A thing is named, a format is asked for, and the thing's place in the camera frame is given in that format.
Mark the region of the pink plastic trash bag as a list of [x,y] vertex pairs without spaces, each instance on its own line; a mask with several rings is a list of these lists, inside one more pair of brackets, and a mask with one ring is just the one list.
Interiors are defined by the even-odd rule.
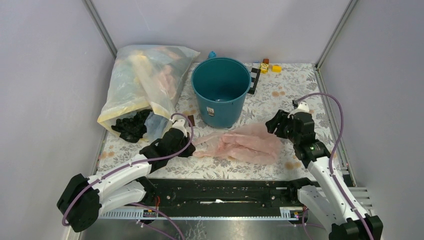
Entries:
[[230,158],[252,164],[274,164],[283,143],[268,132],[264,122],[251,123],[230,131],[219,130],[196,138],[195,157]]

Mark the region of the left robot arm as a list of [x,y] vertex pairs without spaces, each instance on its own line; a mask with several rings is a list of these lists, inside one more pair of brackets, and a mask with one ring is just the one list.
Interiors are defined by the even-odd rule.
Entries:
[[172,127],[125,163],[89,177],[81,173],[73,176],[56,204],[63,215],[62,225],[79,233],[116,208],[157,203],[157,188],[147,176],[174,157],[191,156],[195,151],[192,140],[193,133]]

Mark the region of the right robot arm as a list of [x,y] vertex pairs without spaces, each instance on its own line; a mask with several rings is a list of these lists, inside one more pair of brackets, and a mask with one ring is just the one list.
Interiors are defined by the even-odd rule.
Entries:
[[292,180],[287,201],[293,206],[303,204],[322,224],[330,240],[379,240],[383,223],[371,216],[349,190],[343,177],[330,161],[330,151],[316,139],[312,115],[305,111],[279,110],[266,122],[267,131],[290,140],[296,157],[313,175],[323,191],[307,177]]

